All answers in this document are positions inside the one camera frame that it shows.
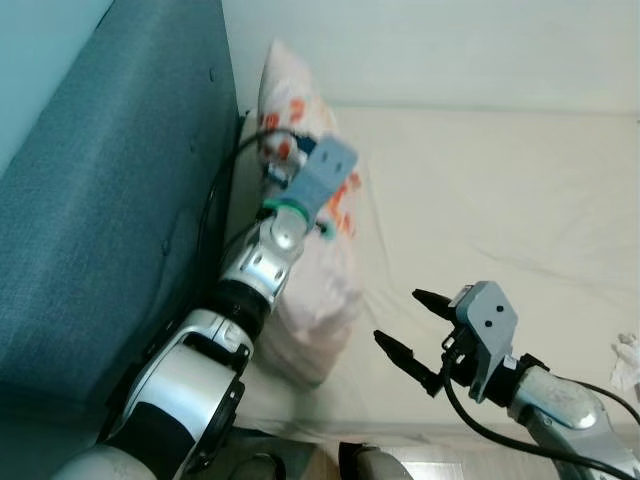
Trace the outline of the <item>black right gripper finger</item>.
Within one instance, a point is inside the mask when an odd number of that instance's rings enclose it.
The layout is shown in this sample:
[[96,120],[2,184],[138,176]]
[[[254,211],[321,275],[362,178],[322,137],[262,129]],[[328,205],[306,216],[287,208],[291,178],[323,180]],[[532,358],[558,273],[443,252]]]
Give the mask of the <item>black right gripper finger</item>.
[[374,340],[384,355],[392,361],[392,364],[410,375],[430,397],[435,397],[442,389],[440,375],[417,361],[412,349],[384,332],[375,332]]
[[431,314],[442,317],[448,323],[457,323],[456,311],[452,306],[451,298],[430,291],[413,291],[413,298],[428,308]]

